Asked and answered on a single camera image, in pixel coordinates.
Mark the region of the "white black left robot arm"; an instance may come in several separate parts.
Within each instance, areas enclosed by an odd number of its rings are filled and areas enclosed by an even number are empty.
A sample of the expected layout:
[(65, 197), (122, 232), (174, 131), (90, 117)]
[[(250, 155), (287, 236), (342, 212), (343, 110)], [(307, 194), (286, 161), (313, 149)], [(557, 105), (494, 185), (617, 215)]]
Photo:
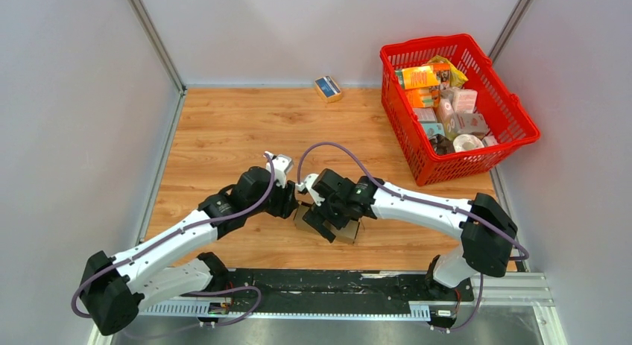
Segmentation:
[(164, 300), (236, 292), (228, 288), (228, 271), (214, 253), (201, 253), (179, 267), (173, 264), (243, 227), (249, 217), (267, 213), (288, 218), (298, 207), (300, 187), (281, 168), (250, 168), (165, 232), (114, 256), (103, 251), (90, 256), (72, 295), (72, 311), (92, 320), (102, 335), (112, 335)]

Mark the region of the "brown cardboard box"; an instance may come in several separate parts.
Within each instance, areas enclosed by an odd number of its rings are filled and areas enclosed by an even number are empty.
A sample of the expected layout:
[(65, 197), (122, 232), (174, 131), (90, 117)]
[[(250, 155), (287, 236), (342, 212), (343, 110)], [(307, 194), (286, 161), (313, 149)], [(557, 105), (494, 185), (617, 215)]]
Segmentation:
[[(300, 231), (308, 232), (324, 238), (323, 235), (303, 220), (303, 216), (309, 211), (310, 207), (310, 203), (299, 203), (293, 218), (294, 225)], [(329, 241), (329, 243), (344, 243), (353, 245), (356, 243), (358, 232), (361, 229), (361, 222), (351, 220), (341, 230), (337, 230), (329, 222), (325, 222), (324, 226), (334, 235), (333, 240)]]

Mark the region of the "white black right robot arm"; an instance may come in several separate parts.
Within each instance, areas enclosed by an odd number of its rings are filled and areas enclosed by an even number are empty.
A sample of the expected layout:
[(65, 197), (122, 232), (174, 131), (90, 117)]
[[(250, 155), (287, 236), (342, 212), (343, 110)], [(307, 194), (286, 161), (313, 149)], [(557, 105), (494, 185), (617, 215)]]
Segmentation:
[(323, 228), (325, 223), (341, 229), (366, 217), (409, 222), (457, 240), (454, 250), (436, 256), (429, 265), (425, 289), (437, 300), (477, 273), (503, 277), (516, 247), (516, 224), (488, 194), (478, 193), (472, 200), (441, 198), (369, 175), (353, 182), (331, 169), (309, 174), (298, 190), (313, 200), (305, 222), (325, 238), (332, 237)]

